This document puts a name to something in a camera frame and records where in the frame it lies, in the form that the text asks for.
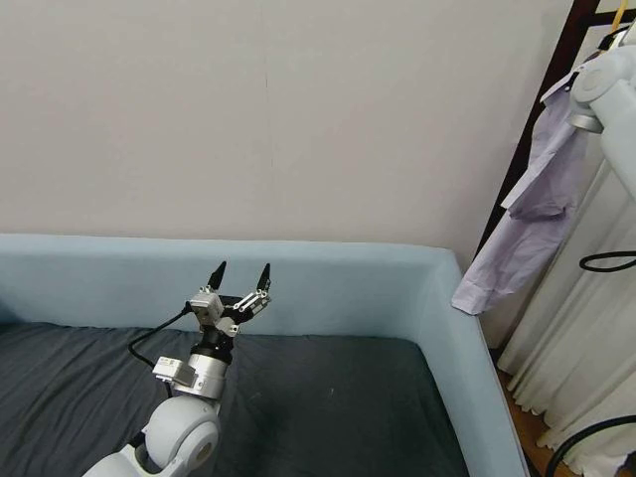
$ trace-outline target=gray bed sheet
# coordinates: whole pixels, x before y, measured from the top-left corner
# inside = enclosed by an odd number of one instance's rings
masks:
[[[138,329],[0,327],[0,475],[81,476],[166,398],[126,344]],[[187,359],[164,330],[149,358]],[[223,436],[203,477],[429,476],[468,472],[432,374],[408,341],[239,335]]]

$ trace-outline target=black cable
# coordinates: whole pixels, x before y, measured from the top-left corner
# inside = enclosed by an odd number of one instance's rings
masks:
[[[592,266],[589,265],[591,261],[603,260],[604,258],[634,258],[627,263],[616,266]],[[626,270],[636,265],[636,250],[623,250],[623,251],[606,251],[604,253],[595,253],[593,255],[584,256],[578,266],[583,270],[593,271],[595,273],[613,273],[614,271]]]
[[[613,419],[603,420],[601,422],[598,422],[597,424],[593,424],[590,427],[586,427],[584,430],[580,430],[579,432],[577,432],[575,435],[570,437],[558,447],[555,455],[553,455],[553,458],[550,459],[550,462],[548,462],[548,467],[546,467],[546,477],[555,477],[555,472],[557,472],[558,464],[565,457],[567,452],[575,445],[577,445],[581,440],[589,437],[592,434],[595,434],[596,432],[600,432],[601,430],[623,424],[636,424],[636,414],[623,415],[622,417],[614,417]]]
[[[130,343],[128,343],[128,351],[130,352],[130,354],[134,356],[136,359],[138,359],[139,361],[141,361],[142,363],[148,365],[150,368],[154,368],[155,364],[152,361],[150,361],[148,358],[146,358],[145,356],[137,352],[134,346],[137,343],[140,343],[146,340],[147,338],[150,338],[152,335],[163,330],[164,328],[172,325],[175,321],[179,320],[180,318],[183,318],[191,311],[192,311],[192,307],[190,306],[190,303],[186,303],[185,306],[183,307],[183,310],[181,310],[179,314],[177,314],[173,318],[170,318],[168,321],[163,322],[161,325],[157,326],[156,328],[153,328],[152,330],[147,331],[143,335],[140,335],[134,340],[132,340]],[[164,383],[164,385],[166,387],[166,393],[168,393],[168,398],[171,398],[172,390],[170,389],[170,385],[168,383]]]

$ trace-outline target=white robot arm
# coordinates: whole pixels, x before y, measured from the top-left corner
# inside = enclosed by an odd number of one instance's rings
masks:
[[[601,132],[612,168],[636,198],[636,27],[612,48],[585,64],[570,94],[573,126]]]
[[[101,459],[84,477],[185,477],[210,457],[220,436],[218,413],[234,336],[270,301],[269,264],[256,291],[244,298],[217,294],[225,268],[223,262],[187,303],[203,333],[188,363],[161,357],[153,369],[157,379],[182,395],[159,404],[123,449]]]

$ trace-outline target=hanging shirt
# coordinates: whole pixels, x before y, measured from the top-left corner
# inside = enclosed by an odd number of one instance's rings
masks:
[[[492,308],[540,270],[565,238],[578,202],[587,133],[567,121],[569,77],[542,98],[528,170],[502,202],[507,209],[455,290],[451,304],[471,315]]]

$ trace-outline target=light blue bed frame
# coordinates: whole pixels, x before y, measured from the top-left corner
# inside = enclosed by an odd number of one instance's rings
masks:
[[[411,340],[435,376],[470,475],[527,475],[479,323],[448,304],[460,273],[446,249],[0,235],[0,320],[154,327],[225,259],[221,292],[230,295],[252,290],[271,262],[273,301],[243,332]],[[179,328],[195,330],[195,321]]]

